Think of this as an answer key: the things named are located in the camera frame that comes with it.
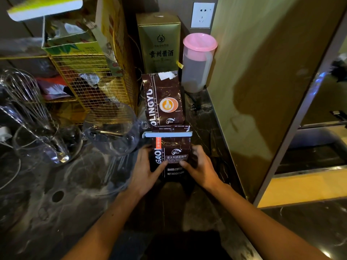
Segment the person's left hand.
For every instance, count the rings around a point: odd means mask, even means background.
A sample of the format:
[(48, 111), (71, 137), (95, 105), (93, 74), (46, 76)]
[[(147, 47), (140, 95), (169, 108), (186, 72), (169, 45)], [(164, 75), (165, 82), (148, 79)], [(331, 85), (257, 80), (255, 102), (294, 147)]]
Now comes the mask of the person's left hand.
[(150, 180), (150, 161), (149, 153), (151, 152), (149, 144), (139, 149), (137, 160), (132, 172), (131, 180), (127, 190), (136, 198), (141, 199), (155, 184)]

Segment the person's right hand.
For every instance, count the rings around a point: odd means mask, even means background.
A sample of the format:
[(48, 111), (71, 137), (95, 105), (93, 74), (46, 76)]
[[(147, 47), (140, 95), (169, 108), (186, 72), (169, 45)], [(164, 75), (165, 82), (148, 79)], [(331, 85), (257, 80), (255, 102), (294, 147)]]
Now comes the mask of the person's right hand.
[(217, 173), (214, 170), (212, 162), (204, 152), (201, 145), (192, 145), (192, 153), (197, 157), (197, 175), (191, 175), (192, 178), (208, 192), (212, 193), (221, 183)]

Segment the brown coffee bag with clip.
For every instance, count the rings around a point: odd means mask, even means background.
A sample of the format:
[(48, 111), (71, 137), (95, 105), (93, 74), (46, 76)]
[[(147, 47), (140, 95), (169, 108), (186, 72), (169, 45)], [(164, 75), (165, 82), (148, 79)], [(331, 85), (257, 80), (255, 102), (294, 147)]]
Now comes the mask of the brown coffee bag with clip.
[[(187, 132), (193, 131), (190, 125), (163, 125), (154, 126), (154, 132)], [(167, 182), (177, 181), (185, 174), (180, 161), (188, 161), (191, 153), (191, 137), (182, 138), (150, 138), (154, 162), (159, 165), (163, 161), (168, 161), (168, 165), (162, 172), (162, 179)]]

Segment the person's left forearm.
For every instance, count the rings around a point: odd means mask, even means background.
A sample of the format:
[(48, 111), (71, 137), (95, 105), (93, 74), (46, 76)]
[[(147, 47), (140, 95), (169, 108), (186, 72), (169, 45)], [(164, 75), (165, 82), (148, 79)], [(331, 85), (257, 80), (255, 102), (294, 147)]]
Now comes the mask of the person's left forearm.
[(127, 188), (61, 260), (108, 260), (127, 219), (145, 192)]

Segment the person's right forearm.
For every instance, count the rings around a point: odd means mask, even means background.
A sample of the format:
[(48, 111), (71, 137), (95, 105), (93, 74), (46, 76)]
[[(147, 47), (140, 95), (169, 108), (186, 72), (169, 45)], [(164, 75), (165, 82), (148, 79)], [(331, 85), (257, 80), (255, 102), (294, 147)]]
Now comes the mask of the person's right forearm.
[(227, 209), (264, 260), (329, 260), (316, 247), (290, 231), (218, 181), (209, 192)]

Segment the light blue bag sealing clip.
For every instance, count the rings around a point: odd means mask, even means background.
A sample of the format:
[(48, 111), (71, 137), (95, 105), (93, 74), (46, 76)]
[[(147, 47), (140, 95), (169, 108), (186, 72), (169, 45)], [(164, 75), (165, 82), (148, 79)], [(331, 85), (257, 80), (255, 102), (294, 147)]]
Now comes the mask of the light blue bag sealing clip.
[(145, 131), (142, 134), (142, 138), (182, 138), (191, 137), (193, 135), (192, 131), (187, 132), (154, 132)]

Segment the clear glass pitcher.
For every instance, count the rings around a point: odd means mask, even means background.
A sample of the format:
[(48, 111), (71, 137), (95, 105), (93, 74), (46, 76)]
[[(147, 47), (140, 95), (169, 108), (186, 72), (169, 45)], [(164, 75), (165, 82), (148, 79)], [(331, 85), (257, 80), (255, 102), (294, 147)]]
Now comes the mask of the clear glass pitcher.
[(133, 109), (118, 101), (107, 101), (93, 108), (85, 117), (82, 132), (99, 151), (111, 156), (125, 156), (137, 149), (146, 121)]

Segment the black power plug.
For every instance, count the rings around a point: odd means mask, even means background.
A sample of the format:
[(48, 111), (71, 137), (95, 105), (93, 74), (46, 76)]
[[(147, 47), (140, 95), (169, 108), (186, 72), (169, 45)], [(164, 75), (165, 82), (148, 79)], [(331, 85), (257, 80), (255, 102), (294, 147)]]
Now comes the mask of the black power plug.
[(191, 104), (191, 107), (190, 107), (190, 110), (192, 111), (200, 111), (201, 110), (201, 102), (199, 100), (196, 100), (190, 93), (188, 93), (187, 91), (184, 91), (185, 95), (187, 95), (191, 101), (192, 101), (192, 104)]

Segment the brown coffee bag round emblem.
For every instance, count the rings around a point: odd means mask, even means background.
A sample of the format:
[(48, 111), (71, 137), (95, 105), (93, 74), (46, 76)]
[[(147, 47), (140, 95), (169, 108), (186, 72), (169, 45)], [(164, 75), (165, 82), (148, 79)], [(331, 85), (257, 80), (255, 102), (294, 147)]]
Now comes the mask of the brown coffee bag round emblem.
[(185, 115), (178, 71), (142, 75), (145, 114), (150, 127), (183, 124)]

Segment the metal spoon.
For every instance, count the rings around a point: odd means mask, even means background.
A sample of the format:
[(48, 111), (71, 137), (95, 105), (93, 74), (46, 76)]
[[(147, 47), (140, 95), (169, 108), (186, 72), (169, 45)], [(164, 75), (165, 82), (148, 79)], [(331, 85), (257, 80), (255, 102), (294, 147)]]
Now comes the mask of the metal spoon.
[(70, 161), (69, 151), (60, 135), (43, 135), (38, 139), (43, 144), (43, 150), (50, 161), (59, 164)]

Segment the clear pitcher with pink lid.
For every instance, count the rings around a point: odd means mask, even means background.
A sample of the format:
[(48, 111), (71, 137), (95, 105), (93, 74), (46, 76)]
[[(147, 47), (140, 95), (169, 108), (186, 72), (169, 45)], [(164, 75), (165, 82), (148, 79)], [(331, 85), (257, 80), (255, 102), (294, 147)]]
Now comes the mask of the clear pitcher with pink lid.
[(198, 93), (206, 85), (218, 43), (209, 34), (193, 33), (184, 38), (183, 45), (181, 84), (186, 92)]

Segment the clear glass measuring cup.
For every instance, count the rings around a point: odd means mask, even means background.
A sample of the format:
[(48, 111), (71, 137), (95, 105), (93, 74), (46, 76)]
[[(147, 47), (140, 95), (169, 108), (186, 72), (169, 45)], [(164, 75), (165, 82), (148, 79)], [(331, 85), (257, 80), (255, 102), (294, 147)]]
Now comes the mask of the clear glass measuring cup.
[(21, 126), (12, 144), (15, 153), (30, 165), (44, 162), (50, 166), (61, 166), (78, 155), (83, 145), (83, 135), (77, 125), (69, 122), (57, 124), (53, 134), (46, 129), (28, 131)]

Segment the gold liquor box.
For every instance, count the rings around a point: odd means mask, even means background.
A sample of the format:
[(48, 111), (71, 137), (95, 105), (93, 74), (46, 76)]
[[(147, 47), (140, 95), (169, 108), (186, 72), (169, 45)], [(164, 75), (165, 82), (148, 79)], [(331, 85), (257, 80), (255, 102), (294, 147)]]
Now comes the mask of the gold liquor box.
[(167, 12), (137, 13), (144, 73), (179, 69), (181, 21)]

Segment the red white packet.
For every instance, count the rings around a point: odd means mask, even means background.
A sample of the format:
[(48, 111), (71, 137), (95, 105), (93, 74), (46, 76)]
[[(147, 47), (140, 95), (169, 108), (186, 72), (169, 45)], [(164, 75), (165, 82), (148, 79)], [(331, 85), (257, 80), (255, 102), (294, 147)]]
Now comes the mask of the red white packet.
[(35, 78), (45, 100), (56, 100), (60, 98), (73, 97), (74, 94), (68, 87), (62, 76), (52, 78)]

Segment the tall yellow carton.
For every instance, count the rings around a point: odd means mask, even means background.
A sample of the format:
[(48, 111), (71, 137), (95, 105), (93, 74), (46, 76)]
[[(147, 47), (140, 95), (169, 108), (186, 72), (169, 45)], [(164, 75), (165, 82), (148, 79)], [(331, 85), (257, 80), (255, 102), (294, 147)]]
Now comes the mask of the tall yellow carton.
[(121, 0), (97, 0), (92, 30), (112, 76), (124, 74), (125, 19)]

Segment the metal whisk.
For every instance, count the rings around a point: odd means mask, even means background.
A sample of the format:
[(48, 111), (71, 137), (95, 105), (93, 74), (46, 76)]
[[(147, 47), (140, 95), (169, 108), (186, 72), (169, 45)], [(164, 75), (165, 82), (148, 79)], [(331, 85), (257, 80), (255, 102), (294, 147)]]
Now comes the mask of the metal whisk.
[(42, 129), (48, 136), (56, 134), (57, 126), (46, 107), (40, 87), (31, 74), (15, 68), (4, 69), (0, 72), (0, 85), (31, 118), (35, 129)]

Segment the green yellow tea box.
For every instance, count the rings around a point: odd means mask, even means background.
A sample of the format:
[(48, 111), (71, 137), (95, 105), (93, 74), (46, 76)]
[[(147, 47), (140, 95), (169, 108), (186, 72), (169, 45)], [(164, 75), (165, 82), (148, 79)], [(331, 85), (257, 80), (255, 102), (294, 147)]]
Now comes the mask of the green yellow tea box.
[(75, 19), (43, 18), (41, 48), (51, 56), (99, 55), (102, 48), (92, 30)]

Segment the yellow white box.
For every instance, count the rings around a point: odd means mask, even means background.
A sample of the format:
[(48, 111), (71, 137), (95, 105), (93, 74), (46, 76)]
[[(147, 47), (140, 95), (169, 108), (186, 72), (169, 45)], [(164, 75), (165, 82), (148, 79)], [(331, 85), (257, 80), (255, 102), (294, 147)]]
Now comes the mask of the yellow white box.
[(83, 6), (83, 0), (26, 0), (7, 10), (17, 22), (75, 11)]

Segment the white wall socket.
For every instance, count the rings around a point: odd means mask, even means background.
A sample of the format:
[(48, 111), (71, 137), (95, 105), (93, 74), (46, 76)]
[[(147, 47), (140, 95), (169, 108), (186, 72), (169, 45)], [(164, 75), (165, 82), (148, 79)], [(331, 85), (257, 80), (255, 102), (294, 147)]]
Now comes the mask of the white wall socket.
[(199, 3), (193, 4), (191, 28), (210, 28), (215, 3)]

